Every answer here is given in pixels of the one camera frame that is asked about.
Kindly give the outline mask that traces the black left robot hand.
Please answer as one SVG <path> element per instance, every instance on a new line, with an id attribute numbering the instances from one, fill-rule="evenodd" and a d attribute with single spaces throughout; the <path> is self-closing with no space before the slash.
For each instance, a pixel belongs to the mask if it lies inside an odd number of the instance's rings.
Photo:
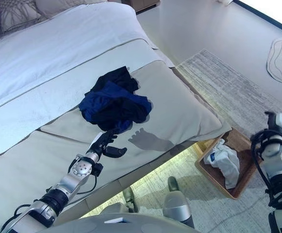
<path id="1" fill-rule="evenodd" d="M 127 148 L 116 148 L 109 146 L 117 138 L 117 135 L 113 131 L 107 131 L 105 133 L 100 132 L 91 143 L 86 153 L 96 153 L 99 158 L 104 155 L 109 158 L 120 158 L 127 152 Z"/>

